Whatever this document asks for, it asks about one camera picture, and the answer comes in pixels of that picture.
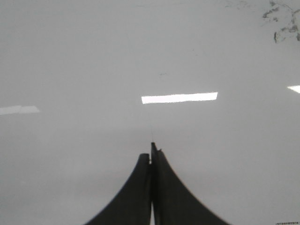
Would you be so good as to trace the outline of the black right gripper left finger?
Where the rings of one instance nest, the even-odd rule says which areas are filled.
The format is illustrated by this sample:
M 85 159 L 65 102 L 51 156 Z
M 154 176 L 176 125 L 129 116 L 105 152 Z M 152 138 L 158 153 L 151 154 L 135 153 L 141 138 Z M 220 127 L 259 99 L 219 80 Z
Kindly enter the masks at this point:
M 137 163 L 117 195 L 88 225 L 149 225 L 151 218 L 151 166 L 149 154 Z

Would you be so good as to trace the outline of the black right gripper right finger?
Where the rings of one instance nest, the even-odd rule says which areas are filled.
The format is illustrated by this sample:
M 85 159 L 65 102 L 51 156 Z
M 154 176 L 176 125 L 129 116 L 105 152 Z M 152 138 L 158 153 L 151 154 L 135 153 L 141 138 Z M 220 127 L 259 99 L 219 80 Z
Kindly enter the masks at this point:
M 157 225 L 226 225 L 185 187 L 162 150 L 151 143 L 152 202 Z

